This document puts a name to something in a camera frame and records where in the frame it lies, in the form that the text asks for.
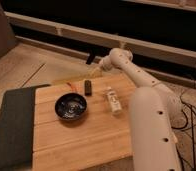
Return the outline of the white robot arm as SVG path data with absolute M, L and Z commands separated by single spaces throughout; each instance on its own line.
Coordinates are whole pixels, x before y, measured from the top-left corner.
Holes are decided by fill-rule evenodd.
M 134 171 L 183 171 L 170 116 L 181 110 L 179 97 L 132 62 L 129 50 L 113 48 L 99 62 L 102 70 L 118 68 L 136 85 L 129 100 Z

